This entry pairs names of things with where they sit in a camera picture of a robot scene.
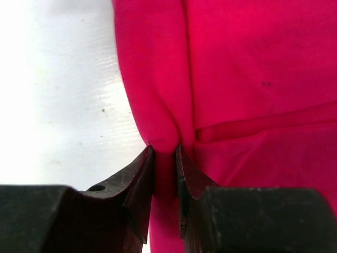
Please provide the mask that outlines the magenta t shirt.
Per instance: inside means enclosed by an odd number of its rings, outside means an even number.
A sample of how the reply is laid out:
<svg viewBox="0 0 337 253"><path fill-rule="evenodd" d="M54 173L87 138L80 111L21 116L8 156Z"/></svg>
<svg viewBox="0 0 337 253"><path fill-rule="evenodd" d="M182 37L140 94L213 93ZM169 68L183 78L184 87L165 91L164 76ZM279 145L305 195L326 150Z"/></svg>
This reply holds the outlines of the magenta t shirt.
<svg viewBox="0 0 337 253"><path fill-rule="evenodd" d="M336 1L114 1L118 62L156 152L152 252L183 252L174 152L229 187L336 207Z"/></svg>

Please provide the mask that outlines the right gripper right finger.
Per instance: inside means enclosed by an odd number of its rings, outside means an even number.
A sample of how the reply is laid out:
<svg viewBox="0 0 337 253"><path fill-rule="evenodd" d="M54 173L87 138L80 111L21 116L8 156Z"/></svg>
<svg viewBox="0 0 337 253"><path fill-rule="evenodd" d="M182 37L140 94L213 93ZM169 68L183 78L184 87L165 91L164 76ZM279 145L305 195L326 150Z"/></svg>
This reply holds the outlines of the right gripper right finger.
<svg viewBox="0 0 337 253"><path fill-rule="evenodd" d="M312 188L222 187L175 151L185 252L336 252L336 216Z"/></svg>

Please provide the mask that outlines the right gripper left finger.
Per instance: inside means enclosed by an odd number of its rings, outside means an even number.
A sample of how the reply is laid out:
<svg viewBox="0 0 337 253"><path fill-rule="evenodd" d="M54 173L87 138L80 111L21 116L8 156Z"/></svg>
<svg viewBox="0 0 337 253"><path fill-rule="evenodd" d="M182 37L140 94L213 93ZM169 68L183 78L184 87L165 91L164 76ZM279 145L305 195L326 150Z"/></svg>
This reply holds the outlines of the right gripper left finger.
<svg viewBox="0 0 337 253"><path fill-rule="evenodd" d="M147 243L154 150L78 191L1 186L1 252L141 252Z"/></svg>

